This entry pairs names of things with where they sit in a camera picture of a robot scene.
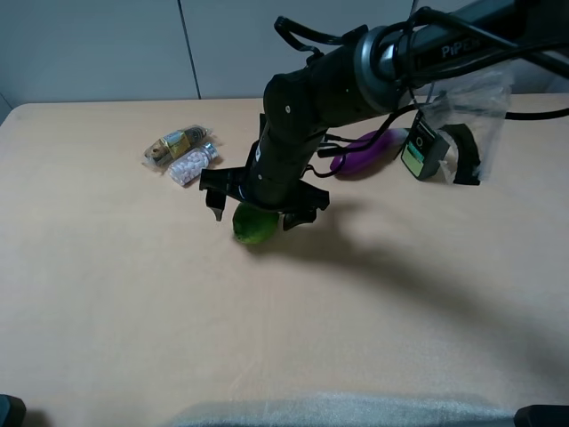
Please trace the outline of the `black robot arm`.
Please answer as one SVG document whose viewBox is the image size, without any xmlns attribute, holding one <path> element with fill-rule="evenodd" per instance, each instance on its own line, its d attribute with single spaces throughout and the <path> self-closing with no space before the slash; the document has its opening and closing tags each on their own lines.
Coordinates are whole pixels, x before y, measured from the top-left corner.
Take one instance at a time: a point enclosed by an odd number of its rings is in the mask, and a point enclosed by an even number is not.
<svg viewBox="0 0 569 427">
<path fill-rule="evenodd" d="M 343 153 L 321 148 L 328 130 L 375 117 L 392 122 L 411 110 L 413 89 L 510 59 L 568 74 L 567 61 L 555 56 L 568 46 L 563 1 L 476 1 L 455 12 L 423 7 L 407 20 L 342 36 L 283 17 L 275 28 L 307 63 L 268 82 L 246 163 L 202 173 L 199 188 L 216 217 L 233 198 L 282 215 L 286 230 L 313 222 L 330 197 L 302 179 L 309 160 Z"/>
</svg>

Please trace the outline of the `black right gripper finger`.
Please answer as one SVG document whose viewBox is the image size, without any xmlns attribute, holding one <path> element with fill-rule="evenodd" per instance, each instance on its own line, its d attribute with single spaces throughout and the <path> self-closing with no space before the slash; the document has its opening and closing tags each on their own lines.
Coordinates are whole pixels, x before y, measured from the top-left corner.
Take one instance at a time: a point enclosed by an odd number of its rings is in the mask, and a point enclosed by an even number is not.
<svg viewBox="0 0 569 427">
<path fill-rule="evenodd" d="M 317 209 L 313 206 L 297 205 L 285 208 L 281 215 L 283 230 L 292 230 L 297 226 L 313 223 L 317 218 Z"/>
</svg>

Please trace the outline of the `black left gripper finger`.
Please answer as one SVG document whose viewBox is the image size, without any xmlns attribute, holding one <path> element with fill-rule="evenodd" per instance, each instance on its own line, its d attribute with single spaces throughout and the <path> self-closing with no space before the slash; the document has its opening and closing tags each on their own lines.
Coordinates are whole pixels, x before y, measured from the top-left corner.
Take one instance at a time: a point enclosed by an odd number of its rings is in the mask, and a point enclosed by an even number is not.
<svg viewBox="0 0 569 427">
<path fill-rule="evenodd" d="M 222 221 L 227 196 L 217 190 L 208 189 L 205 195 L 205 204 L 213 212 L 217 222 Z"/>
</svg>

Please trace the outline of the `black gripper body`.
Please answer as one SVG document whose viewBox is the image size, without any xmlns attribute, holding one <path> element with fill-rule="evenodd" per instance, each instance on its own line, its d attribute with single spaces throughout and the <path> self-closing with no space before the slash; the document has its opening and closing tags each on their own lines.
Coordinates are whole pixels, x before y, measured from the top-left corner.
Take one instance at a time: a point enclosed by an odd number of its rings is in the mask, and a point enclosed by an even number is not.
<svg viewBox="0 0 569 427">
<path fill-rule="evenodd" d="M 324 211 L 330 204 L 329 193 L 301 178 L 323 138 L 320 132 L 298 145 L 284 143 L 271 135 L 268 120 L 261 116 L 259 139 L 245 165 L 202 172 L 199 189 L 214 189 L 268 212 L 281 213 L 297 205 Z"/>
</svg>

